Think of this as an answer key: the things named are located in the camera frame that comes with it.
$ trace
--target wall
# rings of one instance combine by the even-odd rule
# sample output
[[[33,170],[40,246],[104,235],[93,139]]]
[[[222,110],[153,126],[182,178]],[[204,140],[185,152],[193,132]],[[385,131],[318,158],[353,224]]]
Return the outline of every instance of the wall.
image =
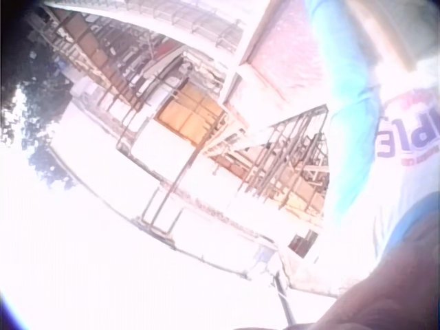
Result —
[[[190,142],[152,120],[131,152],[151,170],[173,182],[194,149]],[[216,167],[214,161],[200,155],[179,187],[235,223],[264,234],[281,245],[288,245],[297,232],[308,230],[309,225],[286,210],[278,210],[273,201],[263,204],[250,195],[237,195],[241,180],[224,168],[213,175]]]
[[[115,145],[116,139],[71,102],[51,147],[97,195],[126,217],[134,218],[159,182],[119,153]]]

